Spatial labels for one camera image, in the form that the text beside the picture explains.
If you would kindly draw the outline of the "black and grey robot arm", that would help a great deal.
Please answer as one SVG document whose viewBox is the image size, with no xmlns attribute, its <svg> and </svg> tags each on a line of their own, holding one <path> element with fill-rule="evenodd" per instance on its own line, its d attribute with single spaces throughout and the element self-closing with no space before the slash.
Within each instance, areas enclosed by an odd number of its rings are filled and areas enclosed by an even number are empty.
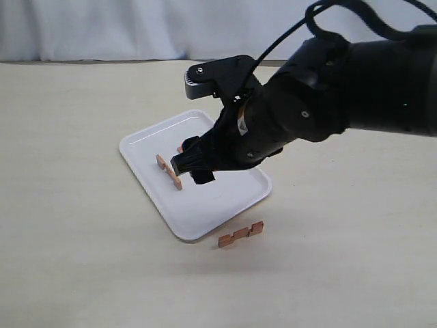
<svg viewBox="0 0 437 328">
<path fill-rule="evenodd" d="M 401 41 L 336 44 L 312 38 L 266 83 L 239 55 L 191 66 L 190 99 L 213 96 L 223 109 L 213 127 L 182 142 L 171 166 L 198 185 L 219 171 L 259 165 L 297 140 L 313 143 L 354 128 L 436 136 L 436 28 Z"/>
</svg>

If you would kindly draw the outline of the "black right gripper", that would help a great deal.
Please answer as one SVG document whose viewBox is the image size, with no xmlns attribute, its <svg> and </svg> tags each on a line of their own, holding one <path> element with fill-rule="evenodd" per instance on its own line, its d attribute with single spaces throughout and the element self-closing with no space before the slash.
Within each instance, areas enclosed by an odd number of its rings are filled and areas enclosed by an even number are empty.
<svg viewBox="0 0 437 328">
<path fill-rule="evenodd" d="M 215 180 L 216 170 L 255 167 L 296 139 L 321 142 L 347 126 L 332 92 L 288 74 L 273 76 L 231 109 L 212 136 L 182 142 L 182 152 L 170 160 L 177 176 L 189 173 L 196 185 L 204 185 Z"/>
</svg>

